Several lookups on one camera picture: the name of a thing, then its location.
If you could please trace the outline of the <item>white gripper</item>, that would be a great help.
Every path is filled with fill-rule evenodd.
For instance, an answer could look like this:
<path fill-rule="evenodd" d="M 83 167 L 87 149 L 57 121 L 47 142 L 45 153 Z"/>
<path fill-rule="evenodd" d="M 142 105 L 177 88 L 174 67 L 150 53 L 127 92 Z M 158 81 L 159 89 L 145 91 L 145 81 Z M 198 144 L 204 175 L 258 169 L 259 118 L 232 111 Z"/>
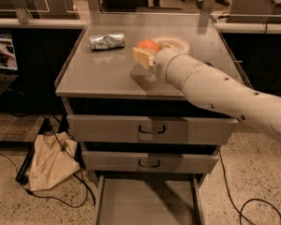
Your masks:
<path fill-rule="evenodd" d="M 182 87 L 194 67 L 194 59 L 187 54 L 176 52 L 175 46 L 163 42 L 163 49 L 157 53 L 138 47 L 133 48 L 133 58 L 145 69 L 153 66 L 155 76 L 164 83 Z"/>

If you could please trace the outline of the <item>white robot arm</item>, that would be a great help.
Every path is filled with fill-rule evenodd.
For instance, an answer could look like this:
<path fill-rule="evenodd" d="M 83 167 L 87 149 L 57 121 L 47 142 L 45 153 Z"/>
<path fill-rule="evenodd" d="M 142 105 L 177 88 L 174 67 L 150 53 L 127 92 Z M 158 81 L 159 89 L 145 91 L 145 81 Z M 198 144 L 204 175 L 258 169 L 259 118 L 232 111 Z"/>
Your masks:
<path fill-rule="evenodd" d="M 192 105 L 229 115 L 281 142 L 281 97 L 251 89 L 173 48 L 156 52 L 135 47 L 133 57 L 178 89 Z"/>

